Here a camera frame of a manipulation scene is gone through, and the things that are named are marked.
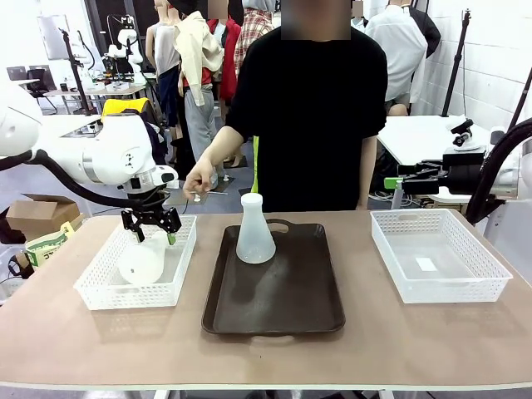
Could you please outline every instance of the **white table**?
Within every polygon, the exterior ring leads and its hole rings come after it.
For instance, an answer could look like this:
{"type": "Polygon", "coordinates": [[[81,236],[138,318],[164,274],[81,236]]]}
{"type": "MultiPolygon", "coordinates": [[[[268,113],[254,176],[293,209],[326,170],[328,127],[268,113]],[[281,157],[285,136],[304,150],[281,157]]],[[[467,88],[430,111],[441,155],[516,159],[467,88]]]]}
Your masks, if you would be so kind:
{"type": "Polygon", "coordinates": [[[38,79],[21,79],[20,81],[14,81],[19,86],[25,86],[29,85],[30,83],[35,83],[36,81],[39,81],[38,79]]]}
{"type": "MultiPolygon", "coordinates": [[[[130,96],[131,98],[133,96],[136,96],[137,98],[140,98],[140,92],[145,91],[146,85],[130,85],[128,88],[124,90],[117,90],[117,91],[111,91],[107,89],[100,89],[100,90],[92,90],[92,89],[85,89],[85,96],[94,96],[96,97],[96,103],[100,102],[100,96],[103,97],[113,97],[113,96],[130,96]]],[[[68,107],[67,99],[66,97],[75,97],[76,102],[80,103],[81,101],[77,99],[77,97],[81,97],[79,91],[62,91],[62,90],[54,90],[49,91],[48,93],[45,93],[44,96],[46,97],[54,97],[58,96],[63,99],[63,104],[66,107],[66,111],[68,112],[68,115],[71,114],[70,108],[68,107]]]]}
{"type": "MultiPolygon", "coordinates": [[[[415,165],[423,160],[441,160],[456,138],[446,125],[450,118],[441,116],[395,116],[388,117],[386,127],[379,133],[379,141],[390,151],[400,165],[415,165]]],[[[471,127],[474,139],[489,145],[490,132],[480,126],[471,127]]],[[[396,190],[392,208],[399,208],[402,190],[396,190]]],[[[467,204],[470,195],[452,195],[446,187],[440,187],[438,195],[429,195],[431,200],[445,204],[467,204]]]]}
{"type": "Polygon", "coordinates": [[[42,118],[41,135],[63,137],[101,119],[100,115],[51,115],[42,118]]]}

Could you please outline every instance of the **white plastic basket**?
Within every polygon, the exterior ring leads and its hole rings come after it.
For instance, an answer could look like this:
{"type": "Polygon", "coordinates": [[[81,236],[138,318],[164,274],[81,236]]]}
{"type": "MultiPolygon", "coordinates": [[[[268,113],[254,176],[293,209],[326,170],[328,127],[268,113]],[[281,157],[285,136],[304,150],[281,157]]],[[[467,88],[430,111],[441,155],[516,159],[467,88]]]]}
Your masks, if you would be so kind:
{"type": "MultiPolygon", "coordinates": [[[[176,242],[165,252],[165,271],[157,283],[141,286],[127,283],[116,267],[122,252],[136,243],[131,231],[118,226],[74,284],[85,305],[90,310],[175,306],[196,242],[196,216],[180,218],[176,242]]],[[[142,229],[147,239],[160,231],[149,225],[142,229]]]]}
{"type": "Polygon", "coordinates": [[[494,302],[513,278],[448,209],[371,215],[373,240],[404,303],[494,302]]]}

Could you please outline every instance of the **plastic container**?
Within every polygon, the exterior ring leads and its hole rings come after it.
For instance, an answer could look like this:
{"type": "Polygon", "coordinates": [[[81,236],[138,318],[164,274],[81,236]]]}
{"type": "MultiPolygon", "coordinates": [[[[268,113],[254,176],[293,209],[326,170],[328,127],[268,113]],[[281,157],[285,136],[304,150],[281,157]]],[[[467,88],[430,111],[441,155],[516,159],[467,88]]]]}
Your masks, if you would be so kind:
{"type": "MultiPolygon", "coordinates": [[[[181,216],[183,224],[176,242],[165,252],[165,269],[153,284],[128,284],[117,261],[126,248],[137,243],[135,236],[120,225],[87,266],[74,288],[90,310],[159,308],[175,306],[180,296],[190,257],[196,242],[196,216],[181,216]]],[[[146,238],[160,231],[143,225],[146,238]]]]}
{"type": "Polygon", "coordinates": [[[242,195],[244,216],[240,227],[236,254],[247,264],[262,264],[275,255],[275,242],[263,214],[263,196],[242,195]]]}
{"type": "MultiPolygon", "coordinates": [[[[24,250],[24,245],[14,245],[11,247],[0,247],[0,281],[9,275],[9,259],[24,250]]],[[[0,284],[0,305],[3,305],[25,282],[21,278],[10,278],[0,284]]]]}
{"type": "Polygon", "coordinates": [[[513,278],[448,209],[371,216],[373,240],[404,303],[494,302],[513,278]]]}

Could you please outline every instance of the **white shirt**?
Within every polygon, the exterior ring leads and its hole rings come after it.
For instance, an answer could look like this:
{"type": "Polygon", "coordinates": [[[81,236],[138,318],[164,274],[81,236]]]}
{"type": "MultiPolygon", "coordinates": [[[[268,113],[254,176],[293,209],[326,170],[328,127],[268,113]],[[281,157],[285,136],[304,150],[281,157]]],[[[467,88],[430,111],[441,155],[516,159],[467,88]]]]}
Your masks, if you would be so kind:
{"type": "Polygon", "coordinates": [[[386,53],[386,101],[410,93],[410,103],[417,102],[423,87],[428,45],[408,8],[403,10],[399,6],[388,6],[384,12],[370,19],[366,34],[379,43],[386,53]]]}
{"type": "Polygon", "coordinates": [[[161,25],[155,35],[155,66],[159,75],[176,67],[180,62],[180,54],[174,49],[174,26],[161,25]]]}

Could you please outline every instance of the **beige jacket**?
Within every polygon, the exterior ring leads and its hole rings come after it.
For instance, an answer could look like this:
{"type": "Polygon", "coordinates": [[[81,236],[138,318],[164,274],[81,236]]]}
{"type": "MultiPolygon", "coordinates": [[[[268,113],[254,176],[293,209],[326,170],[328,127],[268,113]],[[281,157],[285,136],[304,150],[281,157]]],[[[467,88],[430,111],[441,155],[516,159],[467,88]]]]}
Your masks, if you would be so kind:
{"type": "Polygon", "coordinates": [[[202,106],[201,70],[205,67],[212,72],[218,71],[224,54],[199,11],[175,26],[174,48],[181,55],[181,71],[189,83],[195,103],[202,106]]]}

